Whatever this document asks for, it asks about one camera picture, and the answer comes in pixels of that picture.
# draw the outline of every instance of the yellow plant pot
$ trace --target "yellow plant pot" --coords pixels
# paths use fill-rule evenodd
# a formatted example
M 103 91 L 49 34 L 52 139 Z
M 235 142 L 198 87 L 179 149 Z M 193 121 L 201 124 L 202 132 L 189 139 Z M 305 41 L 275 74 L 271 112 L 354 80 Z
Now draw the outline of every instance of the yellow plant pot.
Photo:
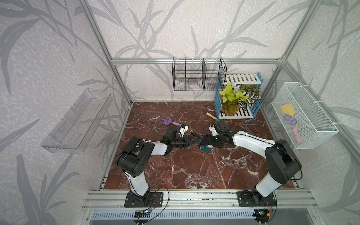
M 229 100 L 222 104 L 221 112 L 227 116 L 233 116 L 239 110 L 240 105 L 237 101 L 230 102 Z

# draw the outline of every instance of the blue shelf frame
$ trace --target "blue shelf frame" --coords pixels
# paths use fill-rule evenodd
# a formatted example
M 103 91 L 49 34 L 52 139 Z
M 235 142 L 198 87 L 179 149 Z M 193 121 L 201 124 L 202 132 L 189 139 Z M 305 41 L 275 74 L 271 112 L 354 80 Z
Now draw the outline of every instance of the blue shelf frame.
M 260 73 L 257 73 L 257 77 L 260 80 L 260 84 L 257 84 L 258 87 L 260 88 L 262 83 L 264 82 L 264 79 L 261 78 Z M 215 99 L 214 99 L 214 104 L 215 104 L 215 111 L 216 111 L 216 115 L 217 118 L 220 118 L 221 115 L 221 110 L 222 110 L 222 104 L 221 104 L 221 98 L 220 98 L 220 93 L 217 91 L 215 94 Z M 252 118 L 255 118 L 255 116 L 257 115 L 257 113 L 259 112 L 260 108 L 262 106 L 262 103 L 260 102 L 260 100 L 257 100 L 255 102 L 255 105 L 253 108 L 250 108 L 251 114 L 252 114 Z

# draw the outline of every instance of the clear acrylic shelf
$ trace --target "clear acrylic shelf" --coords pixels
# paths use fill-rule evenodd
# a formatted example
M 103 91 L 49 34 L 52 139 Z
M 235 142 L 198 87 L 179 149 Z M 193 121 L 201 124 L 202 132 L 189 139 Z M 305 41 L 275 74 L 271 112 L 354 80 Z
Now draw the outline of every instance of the clear acrylic shelf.
M 52 153 L 83 153 L 112 100 L 111 93 L 86 89 L 41 146 Z

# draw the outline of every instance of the yellow sponge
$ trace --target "yellow sponge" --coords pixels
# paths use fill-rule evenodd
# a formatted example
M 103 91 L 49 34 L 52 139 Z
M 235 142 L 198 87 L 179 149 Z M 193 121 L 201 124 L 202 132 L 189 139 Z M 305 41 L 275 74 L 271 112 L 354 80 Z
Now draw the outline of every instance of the yellow sponge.
M 295 115 L 295 111 L 294 108 L 292 107 L 292 104 L 287 104 L 287 105 L 281 105 L 280 106 L 281 112 L 283 114 L 287 113 L 290 116 L 294 116 Z

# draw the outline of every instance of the potted plant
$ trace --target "potted plant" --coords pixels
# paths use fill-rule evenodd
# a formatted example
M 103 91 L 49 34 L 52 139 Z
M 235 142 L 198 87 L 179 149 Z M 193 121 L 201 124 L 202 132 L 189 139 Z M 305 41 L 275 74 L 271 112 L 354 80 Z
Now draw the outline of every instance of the potted plant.
M 255 102 L 261 99 L 260 88 L 256 85 L 236 86 L 236 84 L 229 83 L 219 93 L 222 95 L 221 112 L 227 116 L 235 115 L 239 108 L 246 108 L 247 106 L 253 108 Z
M 238 103 L 240 104 L 240 108 L 246 108 L 247 106 L 253 108 L 255 102 L 261 99 L 260 88 L 253 84 L 249 86 L 241 85 L 236 94 L 236 96 L 239 97 Z

